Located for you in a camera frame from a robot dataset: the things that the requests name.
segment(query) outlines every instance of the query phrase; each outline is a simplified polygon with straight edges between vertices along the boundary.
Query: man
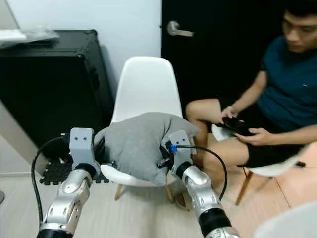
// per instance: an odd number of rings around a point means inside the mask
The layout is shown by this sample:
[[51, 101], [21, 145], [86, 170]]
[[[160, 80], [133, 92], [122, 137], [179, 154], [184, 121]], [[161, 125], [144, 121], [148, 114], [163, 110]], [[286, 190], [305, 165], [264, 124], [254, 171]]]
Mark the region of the man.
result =
[[[278, 163], [317, 141], [317, 0], [285, 1], [284, 36], [268, 47], [253, 85], [237, 101], [207, 99], [187, 105], [187, 119], [201, 129], [196, 145], [206, 147], [208, 122], [237, 117], [253, 136], [215, 143], [227, 166], [260, 167]], [[200, 152], [195, 162], [211, 175], [217, 158]]]

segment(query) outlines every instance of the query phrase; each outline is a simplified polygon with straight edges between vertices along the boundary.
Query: dark teal t-shirt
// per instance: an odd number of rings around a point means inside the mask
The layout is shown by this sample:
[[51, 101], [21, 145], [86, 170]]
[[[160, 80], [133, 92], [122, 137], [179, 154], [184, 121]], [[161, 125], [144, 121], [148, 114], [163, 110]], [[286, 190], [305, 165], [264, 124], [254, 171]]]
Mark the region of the dark teal t-shirt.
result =
[[285, 131], [317, 124], [317, 50], [294, 53], [284, 36], [278, 37], [262, 65], [268, 80], [258, 99], [263, 114]]

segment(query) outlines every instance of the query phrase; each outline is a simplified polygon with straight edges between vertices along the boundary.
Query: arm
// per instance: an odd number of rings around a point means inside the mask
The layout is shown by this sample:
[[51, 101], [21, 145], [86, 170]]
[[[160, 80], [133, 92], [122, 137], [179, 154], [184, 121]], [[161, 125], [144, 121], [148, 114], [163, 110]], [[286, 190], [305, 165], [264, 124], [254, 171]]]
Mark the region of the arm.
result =
[[303, 127], [301, 129], [272, 134], [263, 128], [250, 128], [249, 131], [254, 133], [253, 136], [236, 136], [243, 142], [255, 145], [304, 145], [317, 141], [317, 124]]
[[266, 72], [260, 71], [250, 88], [232, 106], [235, 111], [240, 112], [257, 101], [267, 86]]

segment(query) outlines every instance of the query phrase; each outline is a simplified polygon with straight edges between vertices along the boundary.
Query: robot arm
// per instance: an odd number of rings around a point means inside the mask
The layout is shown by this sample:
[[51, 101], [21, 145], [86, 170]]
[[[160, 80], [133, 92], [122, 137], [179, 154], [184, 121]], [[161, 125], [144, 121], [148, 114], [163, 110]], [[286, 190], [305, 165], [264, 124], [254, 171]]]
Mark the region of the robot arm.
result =
[[[37, 238], [73, 237], [82, 207], [90, 195], [92, 178], [100, 173], [100, 165], [95, 160], [93, 150], [93, 133], [89, 128], [71, 130], [69, 148], [73, 170], [60, 185]], [[183, 181], [192, 197], [204, 238], [239, 238], [211, 188], [211, 179], [192, 165], [189, 148], [175, 146], [190, 145], [186, 132], [178, 131], [171, 134], [169, 139], [173, 151], [172, 174]]]

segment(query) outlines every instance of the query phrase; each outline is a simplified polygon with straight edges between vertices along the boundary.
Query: silver door handle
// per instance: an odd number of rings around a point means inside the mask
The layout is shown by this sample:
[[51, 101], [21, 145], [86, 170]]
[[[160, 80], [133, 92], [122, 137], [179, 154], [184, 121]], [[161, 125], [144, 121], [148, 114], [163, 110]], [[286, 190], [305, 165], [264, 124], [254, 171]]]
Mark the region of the silver door handle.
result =
[[187, 36], [187, 37], [193, 37], [194, 33], [193, 31], [183, 31], [179, 30], [179, 24], [177, 21], [170, 21], [167, 25], [167, 32], [171, 36]]

